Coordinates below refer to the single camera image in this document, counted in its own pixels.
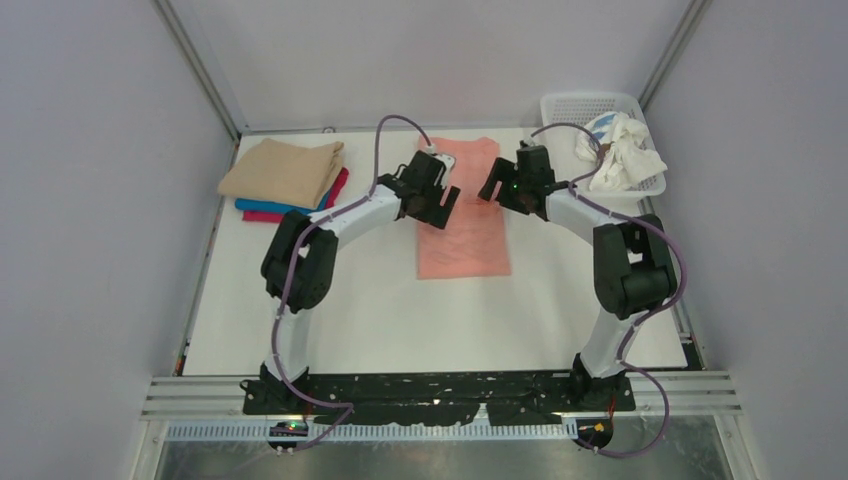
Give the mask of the salmon pink t-shirt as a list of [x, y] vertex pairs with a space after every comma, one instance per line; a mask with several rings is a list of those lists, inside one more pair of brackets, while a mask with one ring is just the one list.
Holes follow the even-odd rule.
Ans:
[[509, 276], [504, 211], [478, 197], [500, 145], [493, 139], [432, 139], [439, 153], [455, 158], [450, 184], [460, 195], [443, 229], [420, 224], [417, 228], [417, 277], [442, 280]]

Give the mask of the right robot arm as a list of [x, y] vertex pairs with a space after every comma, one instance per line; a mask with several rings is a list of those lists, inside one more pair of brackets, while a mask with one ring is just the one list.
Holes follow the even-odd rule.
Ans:
[[513, 161], [496, 158], [478, 196], [564, 227], [591, 246], [600, 311], [573, 360], [567, 391], [573, 403], [616, 393], [642, 316], [679, 287], [659, 218], [613, 212], [581, 195], [575, 182], [556, 181], [542, 145], [523, 145]]

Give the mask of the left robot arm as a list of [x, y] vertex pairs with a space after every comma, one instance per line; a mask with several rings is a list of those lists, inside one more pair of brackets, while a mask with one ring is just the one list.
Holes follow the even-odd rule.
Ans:
[[379, 176], [360, 199], [315, 214], [284, 217], [260, 268], [267, 293], [280, 301], [270, 353], [260, 370], [271, 395], [283, 402], [306, 397], [293, 383], [308, 370], [309, 321], [330, 290], [339, 250], [405, 217], [445, 228], [460, 193], [449, 183], [455, 165], [449, 154], [420, 150], [397, 172]]

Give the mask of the white plastic basket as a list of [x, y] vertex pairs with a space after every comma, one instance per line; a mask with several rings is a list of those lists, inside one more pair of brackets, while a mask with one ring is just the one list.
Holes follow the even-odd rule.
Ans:
[[[637, 203], [666, 190], [667, 170], [630, 190], [598, 192], [588, 188], [589, 180], [604, 160], [606, 146], [601, 146], [584, 126], [609, 111], [625, 112], [647, 125], [634, 97], [612, 92], [553, 93], [541, 99], [540, 110], [543, 124], [553, 127], [535, 139], [548, 148], [555, 171], [564, 179], [584, 177], [578, 182], [580, 192], [599, 202]], [[645, 146], [656, 150], [650, 131]]]

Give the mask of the white crumpled t-shirt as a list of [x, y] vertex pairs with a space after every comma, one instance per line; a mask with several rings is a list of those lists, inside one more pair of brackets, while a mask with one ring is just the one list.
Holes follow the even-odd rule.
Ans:
[[604, 160], [589, 180], [590, 191], [630, 190], [668, 169], [659, 153], [645, 146], [647, 125], [625, 112], [605, 112], [584, 128], [606, 146]]

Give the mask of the beige folded t-shirt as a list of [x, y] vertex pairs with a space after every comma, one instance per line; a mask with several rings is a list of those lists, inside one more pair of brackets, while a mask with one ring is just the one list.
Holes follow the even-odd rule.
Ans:
[[316, 208], [343, 167], [344, 144], [303, 147], [264, 139], [217, 186], [225, 197]]

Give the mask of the magenta folded t-shirt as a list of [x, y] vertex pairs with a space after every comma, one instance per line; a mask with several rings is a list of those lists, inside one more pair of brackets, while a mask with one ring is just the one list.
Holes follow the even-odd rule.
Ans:
[[333, 182], [332, 186], [330, 187], [330, 189], [327, 191], [327, 192], [332, 193], [335, 196], [335, 200], [333, 201], [333, 205], [335, 204], [335, 201], [337, 200], [337, 198], [339, 197], [340, 193], [342, 192], [344, 186], [346, 185], [348, 177], [349, 177], [349, 170], [347, 168], [343, 168], [339, 172], [339, 174], [337, 175], [337, 177], [336, 177], [335, 181]]

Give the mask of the blue folded t-shirt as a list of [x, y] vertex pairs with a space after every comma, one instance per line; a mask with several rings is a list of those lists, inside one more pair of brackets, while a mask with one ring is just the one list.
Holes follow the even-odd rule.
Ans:
[[334, 200], [335, 196], [332, 193], [327, 192], [315, 208], [298, 207], [289, 204], [241, 198], [234, 201], [234, 206], [237, 210], [242, 212], [243, 221], [279, 223], [282, 221], [284, 215], [289, 212], [297, 212], [308, 215], [316, 211], [324, 210], [328, 206], [332, 206]]

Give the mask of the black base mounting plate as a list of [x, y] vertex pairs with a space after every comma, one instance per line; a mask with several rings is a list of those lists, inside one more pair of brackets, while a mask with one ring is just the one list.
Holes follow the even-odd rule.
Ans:
[[297, 397], [267, 370], [240, 383], [246, 415], [295, 415], [329, 425], [351, 408], [356, 425], [467, 425], [486, 413], [496, 426], [546, 425], [561, 413], [632, 412], [630, 381], [572, 380], [568, 370], [314, 374], [294, 380]]

